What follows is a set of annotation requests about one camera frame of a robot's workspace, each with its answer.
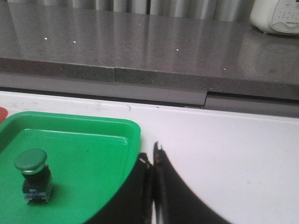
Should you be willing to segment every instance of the button cap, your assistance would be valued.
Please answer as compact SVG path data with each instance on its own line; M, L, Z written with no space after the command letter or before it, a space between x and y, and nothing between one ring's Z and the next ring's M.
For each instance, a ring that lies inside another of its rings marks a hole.
M18 155L14 161L14 165L21 171L33 171L45 164L47 154L39 148L26 150Z

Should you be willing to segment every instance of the green push button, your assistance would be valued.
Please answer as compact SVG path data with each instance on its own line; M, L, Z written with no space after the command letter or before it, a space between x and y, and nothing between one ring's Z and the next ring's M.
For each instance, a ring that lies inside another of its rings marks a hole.
M20 153L15 159L14 165L25 174L35 174L45 166L46 160L47 154L45 151L32 148Z

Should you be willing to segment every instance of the green tray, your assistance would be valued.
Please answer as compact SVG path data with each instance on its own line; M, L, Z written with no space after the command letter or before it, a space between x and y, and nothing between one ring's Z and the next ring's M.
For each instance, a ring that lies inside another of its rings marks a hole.
M0 223L76 224L113 197L137 159L140 127L130 120L21 112L0 124ZM17 155L40 148L53 178L49 203L26 204Z

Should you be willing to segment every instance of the white surface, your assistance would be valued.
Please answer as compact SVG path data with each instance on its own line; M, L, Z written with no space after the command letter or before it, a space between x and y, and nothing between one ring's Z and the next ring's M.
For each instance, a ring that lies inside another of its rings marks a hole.
M0 106L130 119L194 193L234 224L297 224L299 119L0 91Z

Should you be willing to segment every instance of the curtain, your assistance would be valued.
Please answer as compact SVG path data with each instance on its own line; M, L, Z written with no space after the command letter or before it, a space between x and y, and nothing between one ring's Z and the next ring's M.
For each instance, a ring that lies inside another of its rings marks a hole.
M255 0L0 0L47 6L163 15L220 21L249 21Z

